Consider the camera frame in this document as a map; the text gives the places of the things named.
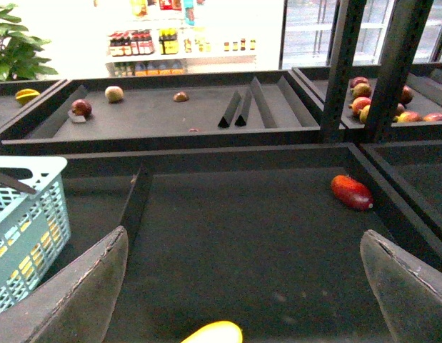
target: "glass door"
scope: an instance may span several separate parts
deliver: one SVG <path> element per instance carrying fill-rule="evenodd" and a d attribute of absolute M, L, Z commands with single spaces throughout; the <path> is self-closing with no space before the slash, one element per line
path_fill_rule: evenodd
<path fill-rule="evenodd" d="M 378 64 L 391 20 L 393 0 L 368 0 L 353 64 Z"/>
<path fill-rule="evenodd" d="M 325 66 L 337 0 L 288 0 L 282 69 Z"/>
<path fill-rule="evenodd" d="M 418 51 L 414 56 L 414 63 L 428 63 L 432 61 L 437 48 L 438 38 L 442 32 L 442 0 L 433 0 L 432 9 L 428 15 L 426 28 L 423 30 Z"/>

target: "black display shelf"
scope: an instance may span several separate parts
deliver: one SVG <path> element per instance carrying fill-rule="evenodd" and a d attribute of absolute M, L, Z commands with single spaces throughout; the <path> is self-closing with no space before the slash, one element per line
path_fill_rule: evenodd
<path fill-rule="evenodd" d="M 442 71 L 442 64 L 420 64 L 411 67 L 406 84 L 412 88 L 415 94 L 413 101 L 406 105 L 407 111 L 416 111 L 425 116 L 431 112 L 442 113 L 441 92 L 426 91 L 426 84 L 430 75 L 435 74 L 435 70 Z M 379 66 L 353 66 L 350 77 L 364 76 L 371 82 L 372 88 L 376 85 Z M 315 106 L 323 108 L 325 104 L 325 94 L 328 91 L 327 67 L 319 68 L 293 68 L 293 73 L 310 89 L 318 101 Z M 343 105 L 341 123 L 346 127 L 345 141 L 362 142 L 365 139 L 365 125 L 352 115 L 348 105 L 353 101 L 351 91 L 346 84 L 346 97 Z M 413 141 L 442 139 L 442 121 L 417 122 L 417 123 L 392 123 L 383 139 L 387 141 Z"/>
<path fill-rule="evenodd" d="M 13 119 L 26 115 L 32 116 L 35 112 L 34 105 L 58 89 L 64 82 L 64 80 L 0 82 L 0 130 Z M 40 95 L 22 106 L 15 100 L 15 94 L 22 89 L 34 89 Z"/>
<path fill-rule="evenodd" d="M 364 144 L 362 149 L 442 241 L 442 140 Z"/>
<path fill-rule="evenodd" d="M 248 342 L 391 342 L 363 270 L 363 233 L 442 271 L 442 243 L 353 144 L 66 157 L 74 238 L 57 266 L 117 222 L 131 240 L 106 342 L 180 342 L 218 319 L 239 324 Z M 330 188 L 337 174 L 363 182 L 373 210 L 340 203 Z"/>
<path fill-rule="evenodd" d="M 124 89 L 124 101 L 108 103 L 111 85 Z M 38 121 L 14 122 L 0 137 L 11 154 L 315 143 L 321 115 L 304 87 L 289 71 L 73 80 L 49 97 Z M 190 99 L 174 102 L 178 91 Z M 68 117 L 75 99 L 92 104 L 84 124 Z"/>

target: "basket handle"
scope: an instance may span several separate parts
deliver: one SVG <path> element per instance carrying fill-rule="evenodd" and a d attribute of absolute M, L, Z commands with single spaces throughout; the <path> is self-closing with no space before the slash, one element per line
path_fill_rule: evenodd
<path fill-rule="evenodd" d="M 9 177 L 8 175 L 2 174 L 1 172 L 0 172 L 0 184 L 10 187 L 18 192 L 23 192 L 27 194 L 36 193 L 36 189 L 33 189 L 32 187 L 20 182 L 19 180 L 16 180 L 13 177 Z"/>

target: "white wall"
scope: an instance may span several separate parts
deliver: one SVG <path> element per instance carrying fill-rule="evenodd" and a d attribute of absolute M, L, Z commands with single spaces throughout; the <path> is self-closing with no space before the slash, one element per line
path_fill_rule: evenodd
<path fill-rule="evenodd" d="M 107 77 L 104 59 L 107 50 L 106 35 L 129 12 L 129 0 L 10 0 L 19 5 L 13 14 L 22 18 L 30 34 L 52 42 L 45 46 L 42 56 L 51 58 L 49 66 L 59 75 L 48 78 L 96 78 Z M 204 19 L 197 25 L 211 27 L 222 35 L 242 34 L 255 36 L 257 40 L 256 69 L 278 68 L 281 44 L 281 25 L 284 0 L 206 0 Z M 233 63 L 219 65 L 216 71 L 241 70 Z M 200 68 L 191 63 L 191 72 L 206 72 L 206 63 Z"/>

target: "light blue plastic basket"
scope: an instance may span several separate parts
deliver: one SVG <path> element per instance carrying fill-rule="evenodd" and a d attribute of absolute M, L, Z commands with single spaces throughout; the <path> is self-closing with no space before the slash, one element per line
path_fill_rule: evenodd
<path fill-rule="evenodd" d="M 20 180 L 37 190 L 20 193 L 0 184 L 0 313 L 33 291 L 70 238 L 62 157 L 0 156 L 1 168 L 23 168 Z"/>

